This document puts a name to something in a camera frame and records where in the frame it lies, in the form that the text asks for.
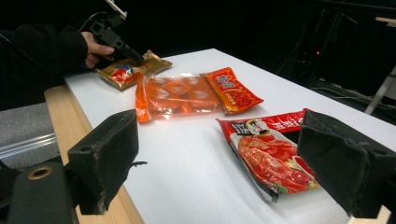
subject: orange snack package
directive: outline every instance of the orange snack package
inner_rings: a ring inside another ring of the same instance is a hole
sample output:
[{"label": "orange snack package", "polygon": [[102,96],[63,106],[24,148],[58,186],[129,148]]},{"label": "orange snack package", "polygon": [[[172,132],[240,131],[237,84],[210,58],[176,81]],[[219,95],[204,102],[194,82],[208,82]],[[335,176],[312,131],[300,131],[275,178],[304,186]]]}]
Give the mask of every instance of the orange snack package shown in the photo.
[{"label": "orange snack package", "polygon": [[201,74],[201,76],[206,77],[212,89],[223,102],[226,115],[242,113],[263,102],[263,99],[257,97],[238,81],[230,67]]},{"label": "orange snack package", "polygon": [[133,64],[130,59],[117,60],[104,69],[96,69],[102,80],[122,91],[136,84],[136,73],[146,77],[155,75],[172,65],[171,62],[161,59],[151,50],[143,55],[140,65]]},{"label": "orange snack package", "polygon": [[236,80],[231,68],[200,76],[136,77],[139,122],[220,111],[231,115],[263,101]]}]

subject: snack package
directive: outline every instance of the snack package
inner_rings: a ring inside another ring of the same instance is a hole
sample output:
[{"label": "snack package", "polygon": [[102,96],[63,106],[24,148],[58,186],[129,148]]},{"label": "snack package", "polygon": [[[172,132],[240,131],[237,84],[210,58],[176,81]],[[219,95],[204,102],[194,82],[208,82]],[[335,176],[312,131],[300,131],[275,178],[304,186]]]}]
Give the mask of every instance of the snack package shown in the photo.
[{"label": "snack package", "polygon": [[133,64],[130,59],[122,59],[104,69],[96,69],[96,71],[105,82],[122,91],[136,84],[137,73],[149,77],[172,66],[171,62],[161,59],[151,50],[143,55],[143,59],[139,66]]},{"label": "snack package", "polygon": [[229,67],[199,76],[145,77],[137,74],[137,120],[170,119],[223,111],[242,113],[263,99],[237,79]]},{"label": "snack package", "polygon": [[217,119],[233,153],[267,201],[276,203],[281,194],[319,188],[312,170],[297,154],[295,142],[305,111],[255,119]]}]

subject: black sleeve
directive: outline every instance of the black sleeve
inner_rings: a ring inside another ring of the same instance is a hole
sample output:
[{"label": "black sleeve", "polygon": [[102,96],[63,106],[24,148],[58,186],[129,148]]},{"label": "black sleeve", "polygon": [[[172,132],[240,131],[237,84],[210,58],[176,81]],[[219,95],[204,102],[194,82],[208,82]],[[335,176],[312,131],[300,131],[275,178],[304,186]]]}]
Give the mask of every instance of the black sleeve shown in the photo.
[{"label": "black sleeve", "polygon": [[58,32],[52,25],[22,25],[9,39],[52,73],[83,65],[88,53],[84,37],[70,27]]}]

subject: black jacket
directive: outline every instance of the black jacket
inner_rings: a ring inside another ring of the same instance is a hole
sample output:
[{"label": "black jacket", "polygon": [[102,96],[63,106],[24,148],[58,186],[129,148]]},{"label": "black jacket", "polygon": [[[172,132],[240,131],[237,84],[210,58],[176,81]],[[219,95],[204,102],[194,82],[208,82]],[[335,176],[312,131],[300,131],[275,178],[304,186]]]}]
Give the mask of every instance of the black jacket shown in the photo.
[{"label": "black jacket", "polygon": [[0,31],[0,110],[45,102],[44,91],[83,68],[88,47],[71,27],[22,25]]}]

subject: red snack package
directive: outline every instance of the red snack package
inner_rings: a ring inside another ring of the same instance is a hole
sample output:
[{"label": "red snack package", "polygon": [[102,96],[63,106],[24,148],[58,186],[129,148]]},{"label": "red snack package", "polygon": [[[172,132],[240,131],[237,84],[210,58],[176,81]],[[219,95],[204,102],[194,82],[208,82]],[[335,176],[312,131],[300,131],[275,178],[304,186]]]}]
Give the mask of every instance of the red snack package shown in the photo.
[{"label": "red snack package", "polygon": [[277,202],[280,194],[319,188],[312,170],[297,155],[296,143],[287,137],[298,135],[306,110],[256,119],[217,119],[233,152],[268,201]]},{"label": "red snack package", "polygon": [[242,113],[263,102],[263,99],[257,97],[238,81],[230,67],[201,74],[201,76],[206,77],[210,86],[223,102],[226,115]]}]

